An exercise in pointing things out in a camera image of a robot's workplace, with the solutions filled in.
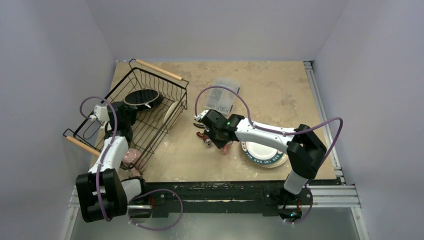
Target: black wire rack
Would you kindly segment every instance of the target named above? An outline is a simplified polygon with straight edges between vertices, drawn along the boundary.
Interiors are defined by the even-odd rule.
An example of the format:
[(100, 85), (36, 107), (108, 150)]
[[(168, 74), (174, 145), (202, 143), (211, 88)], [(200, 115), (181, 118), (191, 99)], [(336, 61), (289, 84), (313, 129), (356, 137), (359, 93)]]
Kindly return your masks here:
[[(133, 138), (129, 147), (141, 152), (136, 162), (120, 167), (130, 170), (138, 166), (139, 161), (145, 161), (142, 168), (150, 157), (155, 154), (160, 142), (169, 133), (170, 127), (175, 123), (178, 116), (187, 109), (187, 86), (189, 82), (182, 79), (178, 83), (159, 76), (153, 72), (139, 67), (133, 67), (135, 59), (128, 62), (130, 71), (116, 84), (116, 86), (104, 97), (109, 102), (123, 101), (126, 95), (142, 89), (154, 89), (163, 96), (163, 101), (157, 107), (149, 110), (139, 111), (137, 120), (132, 125)], [(171, 105), (177, 103), (165, 121), (165, 115)], [(104, 146), (105, 131), (101, 129), (102, 123), (98, 120), (85, 119), (79, 127), (73, 131), (66, 129), (63, 136), (72, 136), (98, 152)]]

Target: stone-patterned surface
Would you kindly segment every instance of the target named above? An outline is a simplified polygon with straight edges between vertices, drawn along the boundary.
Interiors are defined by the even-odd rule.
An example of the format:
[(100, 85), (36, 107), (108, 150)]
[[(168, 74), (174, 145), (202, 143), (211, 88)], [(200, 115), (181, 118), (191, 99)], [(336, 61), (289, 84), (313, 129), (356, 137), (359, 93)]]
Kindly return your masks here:
[[(308, 78), (300, 61), (258, 62), (153, 62), (152, 64), (189, 81), (188, 110), (178, 118), (170, 133), (159, 144), (147, 163), (143, 177), (148, 182), (174, 181), (255, 181), (283, 180), (291, 170), (289, 161), (268, 169), (250, 162), (235, 142), (227, 155), (216, 147), (206, 147), (196, 136), (192, 123), (198, 93), (218, 77), (241, 83), (240, 95), (249, 105), (254, 121), (281, 127), (297, 127), (300, 123), (320, 123)], [(116, 65), (114, 87), (130, 70), (128, 63)], [(198, 111), (203, 108), (207, 92), (201, 96)], [(244, 105), (236, 99), (231, 113), (246, 116)], [(324, 140), (322, 130), (316, 131)], [(320, 168), (317, 179), (334, 179), (330, 159)]]

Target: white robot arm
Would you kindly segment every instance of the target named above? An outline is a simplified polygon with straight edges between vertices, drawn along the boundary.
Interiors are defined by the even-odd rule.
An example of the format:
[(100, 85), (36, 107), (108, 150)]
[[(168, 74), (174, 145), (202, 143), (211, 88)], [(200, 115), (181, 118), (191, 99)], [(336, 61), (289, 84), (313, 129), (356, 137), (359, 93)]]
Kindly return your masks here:
[(97, 196), (97, 174), (99, 174), (100, 179), (99, 189), (103, 207), (110, 219), (125, 215), (128, 209), (128, 202), (142, 193), (140, 178), (135, 177), (121, 182), (118, 177), (120, 164), (133, 137), (131, 125), (135, 122), (134, 117), (137, 114), (137, 109), (132, 109), (121, 102), (114, 102), (112, 106), (118, 116), (115, 138), (112, 142), (113, 131), (109, 126), (113, 117), (111, 117), (110, 109), (106, 106), (96, 105), (93, 114), (89, 118), (91, 120), (99, 119), (104, 122), (104, 146), (110, 145), (110, 147), (108, 150), (103, 147), (93, 167), (88, 170), (88, 173), (79, 175), (75, 181), (82, 218), (87, 223), (104, 219)]
[(226, 118), (216, 110), (205, 110), (194, 119), (205, 126), (204, 134), (218, 148), (222, 148), (229, 141), (243, 141), (265, 145), (287, 154), (292, 171), (285, 180), (284, 189), (293, 195), (299, 194), (303, 186), (315, 178), (327, 152), (327, 148), (313, 131), (300, 135), (282, 134), (309, 129), (309, 126), (304, 124), (298, 128), (277, 127), (258, 122), (253, 122), (252, 125), (244, 116), (232, 114)]

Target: wooden handle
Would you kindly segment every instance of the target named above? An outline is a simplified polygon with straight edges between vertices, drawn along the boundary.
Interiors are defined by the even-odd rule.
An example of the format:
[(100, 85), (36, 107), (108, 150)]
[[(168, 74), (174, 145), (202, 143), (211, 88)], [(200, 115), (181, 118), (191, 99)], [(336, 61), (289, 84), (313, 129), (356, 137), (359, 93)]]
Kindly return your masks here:
[(91, 153), (92, 155), (94, 155), (96, 157), (99, 157), (100, 156), (100, 152), (94, 150), (92, 147), (88, 146), (87, 144), (85, 144), (85, 143), (83, 143), (81, 141), (78, 141), (75, 137), (67, 136), (66, 139), (69, 142), (71, 142), (71, 143), (77, 145), (78, 147), (84, 149), (85, 151)]
[(143, 65), (143, 66), (145, 66), (145, 67), (148, 67), (148, 68), (150, 68), (150, 69), (153, 69), (153, 70), (155, 70), (155, 71), (157, 71), (157, 72), (159, 72), (159, 73), (161, 73), (161, 74), (165, 74), (166, 76), (168, 76), (168, 77), (171, 77), (171, 78), (173, 78), (173, 79), (176, 79), (176, 80), (178, 80), (178, 81), (181, 81), (181, 80), (183, 80), (183, 78), (181, 77), (181, 76), (178, 76), (178, 75), (175, 75), (175, 74), (173, 74), (173, 73), (170, 73), (169, 71), (167, 71), (167, 70), (163, 70), (162, 68), (159, 68), (159, 67), (157, 67), (157, 66), (154, 66), (154, 65), (152, 65), (152, 64), (150, 64), (150, 63), (147, 63), (147, 62), (145, 62), (145, 61), (142, 61), (142, 60), (140, 60), (140, 59), (137, 59), (137, 60), (135, 60), (137, 63), (139, 63), (139, 64), (141, 64), (141, 65)]

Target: white wall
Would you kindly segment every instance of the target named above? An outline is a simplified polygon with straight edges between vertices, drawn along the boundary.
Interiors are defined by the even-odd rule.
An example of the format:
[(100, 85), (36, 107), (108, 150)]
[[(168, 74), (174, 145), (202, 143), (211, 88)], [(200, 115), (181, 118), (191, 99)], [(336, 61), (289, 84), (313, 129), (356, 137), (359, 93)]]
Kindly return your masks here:
[(115, 58), (312, 60), (347, 0), (88, 0)]
[(424, 235), (423, 27), (422, 0), (351, 0), (313, 65), (376, 240)]
[(114, 59), (83, 0), (0, 7), (0, 239), (56, 240), (89, 159), (62, 137)]

